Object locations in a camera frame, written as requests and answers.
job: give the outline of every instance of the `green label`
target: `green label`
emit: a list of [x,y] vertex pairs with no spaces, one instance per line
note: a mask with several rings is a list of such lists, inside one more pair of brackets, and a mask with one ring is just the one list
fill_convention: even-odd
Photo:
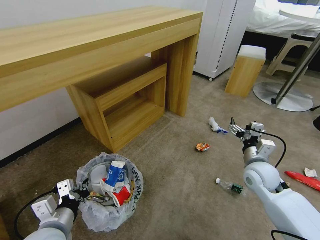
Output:
[[237,193],[241,193],[242,189],[243,189],[243,187],[241,185],[235,184],[235,183],[232,184],[231,190],[233,190]]

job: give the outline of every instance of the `white cushion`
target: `white cushion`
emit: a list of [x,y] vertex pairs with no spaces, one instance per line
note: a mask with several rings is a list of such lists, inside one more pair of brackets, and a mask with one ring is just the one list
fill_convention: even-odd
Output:
[[266,60],[266,49],[263,47],[242,45],[240,47],[240,51],[238,53],[238,56]]

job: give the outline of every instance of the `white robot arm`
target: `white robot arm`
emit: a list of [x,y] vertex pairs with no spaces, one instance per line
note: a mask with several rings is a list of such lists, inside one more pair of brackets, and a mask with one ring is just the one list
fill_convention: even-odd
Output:
[[27,236],[25,240],[72,239],[71,229],[77,217],[79,202],[87,197],[89,192],[85,184],[75,189],[72,179],[58,182],[55,189],[59,193],[59,205],[52,195],[40,198],[31,205],[33,212],[40,220],[39,229]]
[[231,119],[229,129],[244,143],[243,180],[263,202],[276,228],[288,233],[283,237],[286,240],[320,239],[320,213],[305,197],[290,189],[280,178],[278,170],[268,163],[268,156],[275,149],[275,144],[260,139],[264,132],[263,124],[251,122],[244,130]]

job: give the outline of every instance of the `white air purifier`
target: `white air purifier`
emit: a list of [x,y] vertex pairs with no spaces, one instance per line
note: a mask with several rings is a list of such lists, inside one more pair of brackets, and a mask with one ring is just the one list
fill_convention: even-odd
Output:
[[212,81],[233,65],[255,1],[207,1],[194,72]]

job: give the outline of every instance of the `white wall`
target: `white wall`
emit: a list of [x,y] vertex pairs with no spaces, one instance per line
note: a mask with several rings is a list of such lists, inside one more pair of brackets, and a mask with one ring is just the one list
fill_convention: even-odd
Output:
[[[0,28],[160,5],[203,10],[207,0],[1,0]],[[55,129],[78,114],[65,88],[0,112],[0,159]]]

